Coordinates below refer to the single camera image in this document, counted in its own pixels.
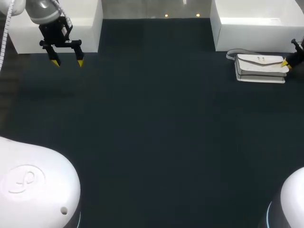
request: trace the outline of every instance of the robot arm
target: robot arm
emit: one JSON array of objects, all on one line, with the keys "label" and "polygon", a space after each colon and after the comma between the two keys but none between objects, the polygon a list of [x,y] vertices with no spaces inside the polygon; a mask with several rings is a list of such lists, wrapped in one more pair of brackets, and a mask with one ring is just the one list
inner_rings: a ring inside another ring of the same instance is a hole
[{"label": "robot arm", "polygon": [[[8,14],[12,0],[0,0],[0,11]],[[69,35],[73,29],[70,18],[64,9],[59,5],[58,0],[15,0],[12,16],[21,14],[24,10],[28,13],[30,19],[39,25],[39,29],[44,37],[39,45],[48,53],[49,59],[58,67],[61,61],[54,51],[53,47],[71,48],[76,54],[76,59],[82,67],[84,53],[81,50],[81,40],[70,40]],[[5,39],[7,37],[8,25],[5,29]],[[5,46],[1,48],[0,67],[2,66]]]},{"label": "robot arm", "polygon": [[[26,0],[15,0],[12,16],[21,14],[25,9]],[[10,0],[0,0],[0,11],[7,15],[10,6]]]}]

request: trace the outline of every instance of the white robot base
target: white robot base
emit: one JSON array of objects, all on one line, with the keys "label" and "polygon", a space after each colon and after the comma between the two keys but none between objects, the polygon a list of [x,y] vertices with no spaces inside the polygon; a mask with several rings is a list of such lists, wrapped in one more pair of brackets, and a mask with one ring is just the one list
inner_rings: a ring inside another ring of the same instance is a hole
[{"label": "white robot base", "polygon": [[60,153],[0,137],[0,228],[77,228],[80,181]]}]

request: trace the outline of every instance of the white handbag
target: white handbag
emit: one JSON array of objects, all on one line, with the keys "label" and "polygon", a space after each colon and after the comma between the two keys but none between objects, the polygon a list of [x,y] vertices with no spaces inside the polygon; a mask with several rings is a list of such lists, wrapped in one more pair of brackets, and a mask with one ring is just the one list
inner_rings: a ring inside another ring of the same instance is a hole
[{"label": "white handbag", "polygon": [[[236,51],[245,54],[231,56]],[[281,67],[284,60],[282,56],[264,56],[244,50],[232,50],[227,53],[227,58],[235,60],[237,80],[241,82],[283,84],[289,72],[287,66]]]}]

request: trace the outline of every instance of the handbag flap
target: handbag flap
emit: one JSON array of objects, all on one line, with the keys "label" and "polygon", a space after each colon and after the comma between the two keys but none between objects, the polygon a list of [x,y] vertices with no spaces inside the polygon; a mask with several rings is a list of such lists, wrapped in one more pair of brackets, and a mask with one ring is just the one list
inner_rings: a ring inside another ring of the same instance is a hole
[{"label": "handbag flap", "polygon": [[283,62],[281,56],[263,56],[263,55],[237,55],[236,61],[239,67],[244,71],[266,72],[266,73],[288,73],[287,66],[281,67]]},{"label": "handbag flap", "polygon": [[238,54],[237,57],[244,61],[254,62],[262,65],[282,63],[284,61],[282,56],[263,56],[263,55],[243,55]]}]

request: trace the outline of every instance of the reflective floor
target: reflective floor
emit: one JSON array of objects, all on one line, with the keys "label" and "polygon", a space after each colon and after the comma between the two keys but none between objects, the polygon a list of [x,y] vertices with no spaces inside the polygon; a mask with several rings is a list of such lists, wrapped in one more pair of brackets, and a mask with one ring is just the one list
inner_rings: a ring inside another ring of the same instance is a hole
[{"label": "reflective floor", "polygon": [[[212,0],[102,0],[105,19],[209,18]],[[296,0],[304,9],[304,0]]]}]

